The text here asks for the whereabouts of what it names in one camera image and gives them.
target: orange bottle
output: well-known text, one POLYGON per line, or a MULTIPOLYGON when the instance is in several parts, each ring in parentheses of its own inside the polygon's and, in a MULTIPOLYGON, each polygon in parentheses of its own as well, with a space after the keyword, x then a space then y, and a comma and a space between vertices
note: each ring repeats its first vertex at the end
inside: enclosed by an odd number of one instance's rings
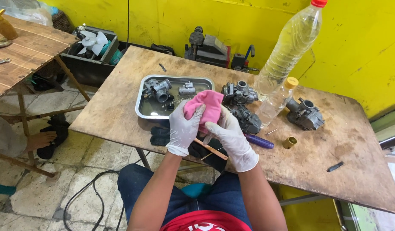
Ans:
POLYGON ((18 34, 10 22, 2 17, 4 12, 4 9, 0 10, 0 33, 8 40, 16 39, 18 34))

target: foot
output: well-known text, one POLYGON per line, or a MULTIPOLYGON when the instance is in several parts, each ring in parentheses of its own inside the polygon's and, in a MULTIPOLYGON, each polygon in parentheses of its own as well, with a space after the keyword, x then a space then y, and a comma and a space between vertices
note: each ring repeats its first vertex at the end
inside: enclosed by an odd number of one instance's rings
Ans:
POLYGON ((56 132, 41 132, 28 136, 24 153, 51 145, 56 136, 56 132))

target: metal tray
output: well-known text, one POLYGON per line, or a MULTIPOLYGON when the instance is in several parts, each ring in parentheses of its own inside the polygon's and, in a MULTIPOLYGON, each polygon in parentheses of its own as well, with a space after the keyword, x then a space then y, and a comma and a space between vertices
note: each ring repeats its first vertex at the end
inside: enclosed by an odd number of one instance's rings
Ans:
POLYGON ((136 100, 135 111, 140 118, 144 119, 169 119, 172 111, 166 110, 166 105, 174 104, 175 108, 183 99, 191 99, 193 96, 180 96, 179 87, 187 83, 192 82, 196 88, 196 93, 204 90, 215 90, 215 83, 209 78, 202 77, 189 77, 189 76, 168 76, 168 75, 148 75, 140 82, 138 99, 136 100), (174 101, 159 103, 155 98, 144 98, 142 91, 145 88, 144 83, 150 79, 156 79, 161 82, 168 79, 172 84, 172 88, 169 93, 174 96, 174 101))

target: pink cloth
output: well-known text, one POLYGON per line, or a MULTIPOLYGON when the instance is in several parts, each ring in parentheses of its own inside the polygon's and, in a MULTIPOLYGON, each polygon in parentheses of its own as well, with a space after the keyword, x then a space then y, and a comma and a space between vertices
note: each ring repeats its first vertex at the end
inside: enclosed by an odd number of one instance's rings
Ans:
POLYGON ((206 105, 206 110, 200 118, 199 131, 207 134, 208 131, 204 127, 206 122, 217 123, 220 118, 220 112, 222 110, 221 104, 224 95, 213 90, 204 90, 199 92, 192 100, 186 103, 183 112, 185 113, 185 118, 189 120, 195 110, 202 104, 206 105))

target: red bottle cap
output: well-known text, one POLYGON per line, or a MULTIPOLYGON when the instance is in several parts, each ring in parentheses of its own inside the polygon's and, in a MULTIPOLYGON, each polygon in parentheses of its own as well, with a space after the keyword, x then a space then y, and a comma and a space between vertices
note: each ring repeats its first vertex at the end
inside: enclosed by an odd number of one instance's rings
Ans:
POLYGON ((327 4, 327 0, 311 0, 311 4, 323 8, 327 4))

